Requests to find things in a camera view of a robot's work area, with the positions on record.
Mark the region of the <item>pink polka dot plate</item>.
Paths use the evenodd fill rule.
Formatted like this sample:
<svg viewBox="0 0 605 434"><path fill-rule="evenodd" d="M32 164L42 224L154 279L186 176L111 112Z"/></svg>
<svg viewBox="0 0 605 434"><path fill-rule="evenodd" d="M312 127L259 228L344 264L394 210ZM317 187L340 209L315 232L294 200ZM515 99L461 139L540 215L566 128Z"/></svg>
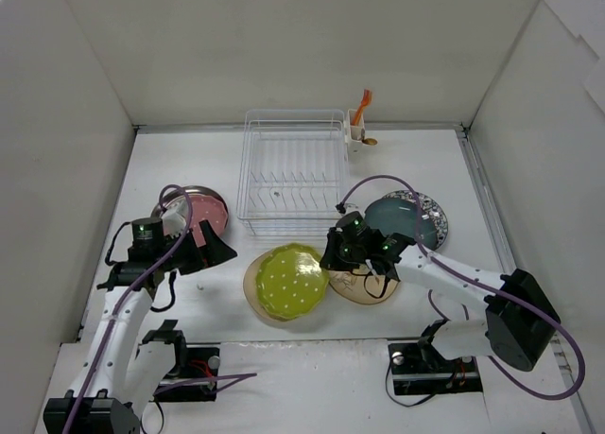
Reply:
<svg viewBox="0 0 605 434"><path fill-rule="evenodd" d="M193 206L192 225L208 220L216 234L222 235L229 218L223 203L212 196L199 194L192 195L191 201Z"/></svg>

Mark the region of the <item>green polka dot plate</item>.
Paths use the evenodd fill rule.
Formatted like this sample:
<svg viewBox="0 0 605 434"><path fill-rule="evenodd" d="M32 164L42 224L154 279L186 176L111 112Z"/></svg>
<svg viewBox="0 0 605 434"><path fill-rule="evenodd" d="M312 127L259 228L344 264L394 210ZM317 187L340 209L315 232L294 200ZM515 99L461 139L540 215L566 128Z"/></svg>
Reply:
<svg viewBox="0 0 605 434"><path fill-rule="evenodd" d="M260 305L272 318L285 321L311 313L324 299L329 283L319 253L299 243L271 250L254 278Z"/></svg>

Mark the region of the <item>brown rimmed cream plate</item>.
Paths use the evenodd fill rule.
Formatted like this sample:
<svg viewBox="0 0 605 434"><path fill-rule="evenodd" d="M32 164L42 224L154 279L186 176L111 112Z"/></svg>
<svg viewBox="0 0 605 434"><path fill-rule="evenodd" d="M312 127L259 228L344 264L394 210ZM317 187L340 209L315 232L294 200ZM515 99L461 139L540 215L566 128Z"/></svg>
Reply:
<svg viewBox="0 0 605 434"><path fill-rule="evenodd" d="M220 200L223 205L225 206L228 214L228 207L227 204L225 202L225 200L214 190L201 186L201 185L189 185L189 186L185 186L184 187L185 192L188 194L189 198L191 199L191 196L194 194L199 194L199 195L208 195L208 196L212 196L218 200ZM167 195L163 196L163 199L160 203L158 203L152 210L151 215L153 217L159 217L161 218L161 215L165 212L167 206L175 201L179 201L179 200L185 200L184 195L179 193L179 192L171 192Z"/></svg>

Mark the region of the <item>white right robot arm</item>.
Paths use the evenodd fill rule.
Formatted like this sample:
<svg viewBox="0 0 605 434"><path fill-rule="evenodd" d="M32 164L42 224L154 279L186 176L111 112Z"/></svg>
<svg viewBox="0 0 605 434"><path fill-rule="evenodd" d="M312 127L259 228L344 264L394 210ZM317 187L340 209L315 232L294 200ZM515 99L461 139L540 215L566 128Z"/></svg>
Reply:
<svg viewBox="0 0 605 434"><path fill-rule="evenodd" d="M516 269L502 274L467 266L405 235L382 235L361 220L329 230L320 265L349 272L366 267L386 282L421 286L474 311L476 321L437 321L422 334L418 357L430 370L462 356L494 356L529 372L562 328L530 273Z"/></svg>

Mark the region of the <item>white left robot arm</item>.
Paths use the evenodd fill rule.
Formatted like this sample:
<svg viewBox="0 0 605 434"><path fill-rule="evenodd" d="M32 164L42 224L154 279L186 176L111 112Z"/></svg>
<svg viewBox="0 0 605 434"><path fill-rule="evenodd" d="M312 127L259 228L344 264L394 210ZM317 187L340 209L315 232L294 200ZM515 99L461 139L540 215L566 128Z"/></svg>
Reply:
<svg viewBox="0 0 605 434"><path fill-rule="evenodd" d="M62 397L46 402L43 424L49 433L140 432L141 417L160 382L166 375L181 375L189 364L176 321L139 334L158 286L237 256L207 220L199 224L203 246L189 227L176 236L164 234L158 217L139 218L129 226L128 258L111 262L110 275L100 285L103 313L81 371Z"/></svg>

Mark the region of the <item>beige bird plate right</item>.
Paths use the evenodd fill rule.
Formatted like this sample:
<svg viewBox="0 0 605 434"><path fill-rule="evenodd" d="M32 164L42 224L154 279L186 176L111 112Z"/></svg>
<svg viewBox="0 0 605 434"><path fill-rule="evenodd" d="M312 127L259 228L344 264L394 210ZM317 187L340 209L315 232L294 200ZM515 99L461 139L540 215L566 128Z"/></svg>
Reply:
<svg viewBox="0 0 605 434"><path fill-rule="evenodd" d="M397 289L399 282L386 281L384 276L366 272L353 274L344 271L330 271L330 286L341 297L356 304L374 305L386 301Z"/></svg>

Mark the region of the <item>beige bird plate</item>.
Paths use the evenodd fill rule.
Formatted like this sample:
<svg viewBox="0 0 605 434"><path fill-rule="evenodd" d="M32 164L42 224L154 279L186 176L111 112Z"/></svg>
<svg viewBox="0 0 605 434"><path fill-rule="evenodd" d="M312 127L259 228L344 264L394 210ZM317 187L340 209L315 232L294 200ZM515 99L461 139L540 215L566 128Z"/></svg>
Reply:
<svg viewBox="0 0 605 434"><path fill-rule="evenodd" d="M279 323L284 323L285 320L279 317L271 316L266 311L258 300L255 287L255 278L258 270L260 269L260 265L269 256L270 252L265 252L250 263L243 277L242 287L245 298L255 316L267 325L277 326Z"/></svg>
<svg viewBox="0 0 605 434"><path fill-rule="evenodd" d="M330 271L330 286L341 297L356 304L374 305L386 301L397 289L399 282L386 281L384 276L366 272L353 274L344 271Z"/></svg>

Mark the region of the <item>beige bird plate left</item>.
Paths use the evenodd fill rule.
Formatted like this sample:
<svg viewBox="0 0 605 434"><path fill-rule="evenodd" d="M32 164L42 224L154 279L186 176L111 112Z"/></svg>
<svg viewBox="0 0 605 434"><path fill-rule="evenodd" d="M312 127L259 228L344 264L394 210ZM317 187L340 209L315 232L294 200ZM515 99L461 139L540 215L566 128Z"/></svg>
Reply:
<svg viewBox="0 0 605 434"><path fill-rule="evenodd" d="M285 320L279 317L271 316L266 311L258 300L255 287L255 278L258 270L260 269L260 265L269 256L270 252L265 252L250 263L243 277L242 287L245 298L255 316L267 325L277 326L279 323L284 323Z"/></svg>

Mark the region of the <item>dark teal plate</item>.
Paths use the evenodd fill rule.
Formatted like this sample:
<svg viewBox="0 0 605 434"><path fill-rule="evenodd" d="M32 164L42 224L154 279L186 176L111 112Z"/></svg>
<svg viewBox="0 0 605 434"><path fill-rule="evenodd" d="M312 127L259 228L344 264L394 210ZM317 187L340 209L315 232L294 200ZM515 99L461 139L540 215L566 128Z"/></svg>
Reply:
<svg viewBox="0 0 605 434"><path fill-rule="evenodd" d="M439 246L438 229L430 215L422 210L420 226L417 227L417 205L410 200L382 198L365 210L365 220L382 235L402 234L420 239L426 248L435 250Z"/></svg>

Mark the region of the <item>black white patterned plate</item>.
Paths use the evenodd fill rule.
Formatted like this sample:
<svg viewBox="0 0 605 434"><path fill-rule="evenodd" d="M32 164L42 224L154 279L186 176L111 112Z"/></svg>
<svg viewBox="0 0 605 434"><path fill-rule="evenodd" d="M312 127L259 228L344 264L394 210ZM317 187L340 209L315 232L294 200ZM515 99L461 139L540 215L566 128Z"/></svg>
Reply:
<svg viewBox="0 0 605 434"><path fill-rule="evenodd" d="M439 246L435 250L431 251L436 251L444 244L449 232L448 219L443 209L432 198L420 192L417 193L417 197L414 197L414 195L408 190L394 191L388 193L383 198L399 198L403 200L410 200L416 205L416 201L418 200L420 202L419 207L421 208L421 211L424 210L430 215L438 229Z"/></svg>

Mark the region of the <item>wooden spoon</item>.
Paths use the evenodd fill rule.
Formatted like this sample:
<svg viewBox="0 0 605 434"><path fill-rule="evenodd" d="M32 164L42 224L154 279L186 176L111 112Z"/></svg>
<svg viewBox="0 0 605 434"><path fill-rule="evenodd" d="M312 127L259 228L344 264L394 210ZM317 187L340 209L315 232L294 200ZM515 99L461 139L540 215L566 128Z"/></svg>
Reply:
<svg viewBox="0 0 605 434"><path fill-rule="evenodd" d="M378 141L374 138L365 138L361 142L365 146L376 146L378 144Z"/></svg>

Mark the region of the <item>white cutlery holder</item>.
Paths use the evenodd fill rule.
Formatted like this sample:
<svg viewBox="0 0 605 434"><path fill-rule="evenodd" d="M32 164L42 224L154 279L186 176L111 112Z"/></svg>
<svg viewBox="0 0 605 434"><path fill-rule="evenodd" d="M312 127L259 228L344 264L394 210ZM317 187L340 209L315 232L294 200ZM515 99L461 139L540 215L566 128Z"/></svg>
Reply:
<svg viewBox="0 0 605 434"><path fill-rule="evenodd" d="M345 142L350 155L357 153L363 148L365 139L365 123L364 116L360 115L358 120L354 122L356 115L355 109L349 109L346 112L344 129L345 129Z"/></svg>

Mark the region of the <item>orange plastic fork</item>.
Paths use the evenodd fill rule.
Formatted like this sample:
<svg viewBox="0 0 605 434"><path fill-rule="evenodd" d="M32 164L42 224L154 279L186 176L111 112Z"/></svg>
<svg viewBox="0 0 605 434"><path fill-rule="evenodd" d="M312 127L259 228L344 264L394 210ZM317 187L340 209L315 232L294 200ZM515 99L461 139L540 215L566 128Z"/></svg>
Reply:
<svg viewBox="0 0 605 434"><path fill-rule="evenodd" d="M355 110L354 117L351 121L353 126L357 126L360 122L361 116L365 109L370 106L372 103L372 91L370 89L365 89L363 92L362 99L360 101L359 106Z"/></svg>

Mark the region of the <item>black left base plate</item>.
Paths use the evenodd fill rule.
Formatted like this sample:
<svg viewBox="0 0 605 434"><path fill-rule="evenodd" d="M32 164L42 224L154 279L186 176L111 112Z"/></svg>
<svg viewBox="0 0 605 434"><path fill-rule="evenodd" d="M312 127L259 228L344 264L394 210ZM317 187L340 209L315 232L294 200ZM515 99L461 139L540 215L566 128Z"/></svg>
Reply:
<svg viewBox="0 0 605 434"><path fill-rule="evenodd" d="M187 348L187 359L184 366L173 368L161 381L159 389L169 385L206 377L217 376L220 366L220 349L215 346L194 345ZM214 402L216 400L216 383L187 384L177 389L166 391L156 396L159 402L193 403Z"/></svg>

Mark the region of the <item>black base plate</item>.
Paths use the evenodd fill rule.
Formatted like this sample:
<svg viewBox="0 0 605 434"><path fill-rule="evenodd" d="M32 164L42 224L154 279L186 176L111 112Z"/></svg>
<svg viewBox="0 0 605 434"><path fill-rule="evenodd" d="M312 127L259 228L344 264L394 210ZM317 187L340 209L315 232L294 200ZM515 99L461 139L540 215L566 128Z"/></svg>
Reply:
<svg viewBox="0 0 605 434"><path fill-rule="evenodd" d="M483 392L476 360L473 357L427 363L414 342L394 342L389 347L387 387L395 396L437 396Z"/></svg>
<svg viewBox="0 0 605 434"><path fill-rule="evenodd" d="M206 377L217 376L220 366L220 349L215 346L194 345L187 348L187 359L184 366L173 368L161 381L159 389L169 385ZM214 402L216 400L216 383L187 384L177 389L166 391L156 396L159 402L193 403Z"/></svg>

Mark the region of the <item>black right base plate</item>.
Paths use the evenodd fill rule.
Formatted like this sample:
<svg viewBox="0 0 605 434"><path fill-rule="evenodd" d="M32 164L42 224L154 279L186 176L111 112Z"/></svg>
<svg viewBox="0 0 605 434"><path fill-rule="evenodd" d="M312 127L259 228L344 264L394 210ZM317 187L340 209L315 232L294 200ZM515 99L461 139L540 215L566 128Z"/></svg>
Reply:
<svg viewBox="0 0 605 434"><path fill-rule="evenodd" d="M427 363L414 342L394 342L389 347L387 387L395 396L437 396L483 392L476 360L473 357Z"/></svg>

